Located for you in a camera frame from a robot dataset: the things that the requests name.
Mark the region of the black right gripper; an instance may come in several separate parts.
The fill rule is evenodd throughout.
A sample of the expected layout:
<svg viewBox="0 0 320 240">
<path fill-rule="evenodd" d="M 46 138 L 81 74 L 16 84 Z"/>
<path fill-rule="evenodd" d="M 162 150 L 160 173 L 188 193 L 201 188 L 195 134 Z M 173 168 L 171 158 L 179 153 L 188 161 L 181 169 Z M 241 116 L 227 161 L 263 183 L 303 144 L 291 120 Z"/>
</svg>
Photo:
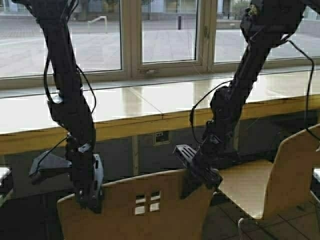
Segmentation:
<svg viewBox="0 0 320 240">
<path fill-rule="evenodd" d="M 178 144 L 173 150 L 173 154 L 185 167 L 188 168 L 183 179 L 180 199 L 188 198 L 194 191 L 201 186 L 208 190 L 217 188 L 223 181 L 219 172 L 220 156 L 223 143 L 219 140 L 206 139 L 196 151 L 187 144 Z"/>
</svg>

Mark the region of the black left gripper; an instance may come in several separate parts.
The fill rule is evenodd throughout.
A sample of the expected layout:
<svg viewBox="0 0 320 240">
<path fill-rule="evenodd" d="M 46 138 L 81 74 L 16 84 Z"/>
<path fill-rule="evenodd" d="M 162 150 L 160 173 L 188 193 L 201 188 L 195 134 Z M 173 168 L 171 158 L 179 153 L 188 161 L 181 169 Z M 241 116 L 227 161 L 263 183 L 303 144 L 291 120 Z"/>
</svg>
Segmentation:
<svg viewBox="0 0 320 240">
<path fill-rule="evenodd" d="M 82 146 L 68 143 L 65 149 L 65 157 L 71 162 L 71 180 L 76 202 L 81 209 L 89 209 L 95 214 L 101 214 L 104 200 L 102 187 L 104 168 L 100 155 L 93 155 L 93 149 L 89 143 Z"/>
</svg>

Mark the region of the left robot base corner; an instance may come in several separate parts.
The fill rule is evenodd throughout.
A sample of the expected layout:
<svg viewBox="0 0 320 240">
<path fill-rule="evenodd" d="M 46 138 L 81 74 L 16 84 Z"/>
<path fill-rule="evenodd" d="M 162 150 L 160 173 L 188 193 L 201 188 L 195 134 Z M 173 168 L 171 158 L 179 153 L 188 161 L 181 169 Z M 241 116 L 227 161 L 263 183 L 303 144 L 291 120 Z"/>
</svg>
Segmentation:
<svg viewBox="0 0 320 240">
<path fill-rule="evenodd" d="M 12 198 L 14 182 L 12 169 L 8 166 L 0 167 L 0 207 Z"/>
</svg>

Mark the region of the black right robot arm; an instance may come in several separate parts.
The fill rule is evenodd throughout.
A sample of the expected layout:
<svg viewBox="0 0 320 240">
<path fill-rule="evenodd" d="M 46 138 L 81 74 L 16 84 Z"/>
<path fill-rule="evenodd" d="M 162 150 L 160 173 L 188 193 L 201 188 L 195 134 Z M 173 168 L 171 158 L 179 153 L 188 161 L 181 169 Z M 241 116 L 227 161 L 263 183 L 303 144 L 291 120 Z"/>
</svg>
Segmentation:
<svg viewBox="0 0 320 240">
<path fill-rule="evenodd" d="M 186 144 L 174 148 L 176 157 L 187 170 L 181 199 L 188 198 L 201 186 L 217 189 L 223 181 L 220 171 L 241 163 L 231 142 L 243 106 L 271 50 L 290 41 L 306 8 L 318 12 L 320 3 L 317 0 L 252 0 L 247 5 L 240 23 L 246 49 L 229 85 L 218 85 L 213 94 L 210 101 L 213 117 L 205 124 L 198 149 Z"/>
</svg>

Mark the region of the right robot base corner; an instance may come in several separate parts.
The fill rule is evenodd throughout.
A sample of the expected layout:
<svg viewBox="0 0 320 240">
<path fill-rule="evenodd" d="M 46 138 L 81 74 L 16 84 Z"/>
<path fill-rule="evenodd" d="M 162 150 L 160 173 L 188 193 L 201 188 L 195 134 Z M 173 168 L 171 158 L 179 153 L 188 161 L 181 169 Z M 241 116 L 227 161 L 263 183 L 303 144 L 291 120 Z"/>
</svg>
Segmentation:
<svg viewBox="0 0 320 240">
<path fill-rule="evenodd" d="M 310 183 L 310 193 L 315 201 L 320 203 L 320 168 L 316 167 L 312 170 L 312 177 Z"/>
</svg>

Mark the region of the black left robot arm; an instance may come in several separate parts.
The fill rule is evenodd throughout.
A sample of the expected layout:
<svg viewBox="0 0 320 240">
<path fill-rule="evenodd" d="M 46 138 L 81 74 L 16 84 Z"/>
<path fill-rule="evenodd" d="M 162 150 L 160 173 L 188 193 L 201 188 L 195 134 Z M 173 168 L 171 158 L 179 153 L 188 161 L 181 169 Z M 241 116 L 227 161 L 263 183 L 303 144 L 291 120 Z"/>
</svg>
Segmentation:
<svg viewBox="0 0 320 240">
<path fill-rule="evenodd" d="M 68 21 L 77 3 L 74 0 L 22 0 L 42 29 L 46 46 L 46 67 L 52 67 L 58 91 L 46 91 L 51 118 L 67 131 L 65 155 L 50 150 L 32 161 L 29 177 L 33 184 L 68 174 L 76 201 L 83 209 L 96 214 L 102 211 L 104 170 L 100 156 L 94 152 L 96 128 L 84 94 L 83 71 L 76 63 Z"/>
</svg>

